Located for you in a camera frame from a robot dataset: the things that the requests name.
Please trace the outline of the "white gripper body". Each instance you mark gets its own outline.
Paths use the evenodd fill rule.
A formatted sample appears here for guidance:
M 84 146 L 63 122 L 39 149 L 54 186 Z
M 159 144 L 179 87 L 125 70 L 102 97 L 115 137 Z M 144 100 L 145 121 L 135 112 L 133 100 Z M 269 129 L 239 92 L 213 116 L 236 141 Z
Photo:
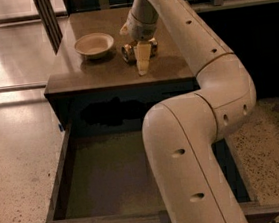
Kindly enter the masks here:
M 157 22 L 154 19 L 152 21 L 145 21 L 136 16 L 133 10 L 129 11 L 126 24 L 130 37 L 135 41 L 152 39 L 157 27 Z

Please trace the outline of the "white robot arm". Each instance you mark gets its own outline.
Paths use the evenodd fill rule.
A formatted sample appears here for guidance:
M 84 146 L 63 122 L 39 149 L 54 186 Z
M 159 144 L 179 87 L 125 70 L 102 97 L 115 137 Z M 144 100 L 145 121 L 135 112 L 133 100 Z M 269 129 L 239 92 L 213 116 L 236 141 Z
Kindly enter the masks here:
M 212 151 L 242 125 L 256 102 L 253 80 L 228 45 L 184 0 L 134 0 L 121 31 L 143 48 L 162 20 L 199 88 L 168 98 L 144 117 L 148 162 L 172 223 L 249 223 Z

